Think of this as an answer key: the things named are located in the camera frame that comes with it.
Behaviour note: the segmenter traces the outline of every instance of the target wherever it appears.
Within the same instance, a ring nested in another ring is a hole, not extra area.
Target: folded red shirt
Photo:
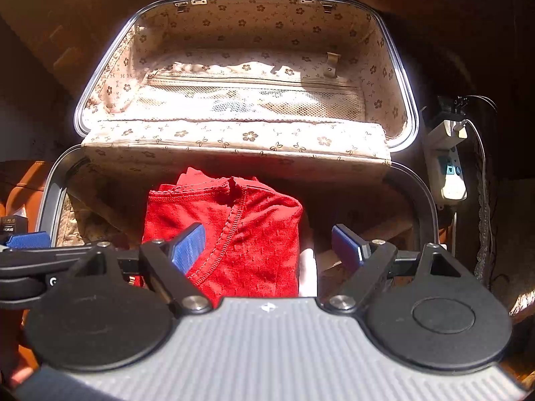
[[[147,202],[143,241],[171,239],[194,222],[206,249],[186,276],[214,305],[222,296],[297,297],[303,208],[255,178],[209,178],[188,168]]]

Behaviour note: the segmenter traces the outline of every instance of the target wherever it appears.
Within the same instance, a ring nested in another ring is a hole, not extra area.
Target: mesh pocket
[[[293,115],[311,118],[364,121],[362,89],[306,89],[272,87],[245,87],[243,85],[207,86],[163,84],[145,86],[137,97],[137,103],[146,109],[156,106],[195,104],[202,113],[235,119],[243,114],[258,118],[273,115]]]

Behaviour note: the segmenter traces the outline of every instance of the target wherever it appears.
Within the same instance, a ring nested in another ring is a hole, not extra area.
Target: screw
[[[357,305],[353,297],[339,295],[331,297],[329,304],[339,310],[350,310]]]
[[[188,310],[203,310],[210,305],[206,297],[188,296],[182,300],[182,306]]]

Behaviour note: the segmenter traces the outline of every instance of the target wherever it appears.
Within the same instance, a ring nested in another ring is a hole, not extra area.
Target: black circular pad
[[[447,298],[428,298],[413,309],[413,318],[435,333],[460,333],[472,327],[475,315],[469,306]]]
[[[172,327],[167,306],[143,288],[89,276],[55,292],[29,312],[25,324],[33,350],[53,367],[103,371],[127,365],[161,344]]]
[[[433,275],[382,294],[366,326],[391,354],[444,371],[496,360],[512,330],[507,310],[475,278]]]

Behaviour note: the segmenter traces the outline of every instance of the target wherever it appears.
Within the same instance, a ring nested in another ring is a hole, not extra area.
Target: zipper pocket
[[[149,73],[145,77],[144,84],[154,87],[213,87],[213,88],[247,88],[247,89],[273,89],[273,90],[305,90],[314,92],[343,93],[352,92],[359,89],[358,86],[350,83],[332,80],[299,80],[283,81],[270,78],[247,77],[243,74],[222,76],[207,76],[194,74],[170,74]]]

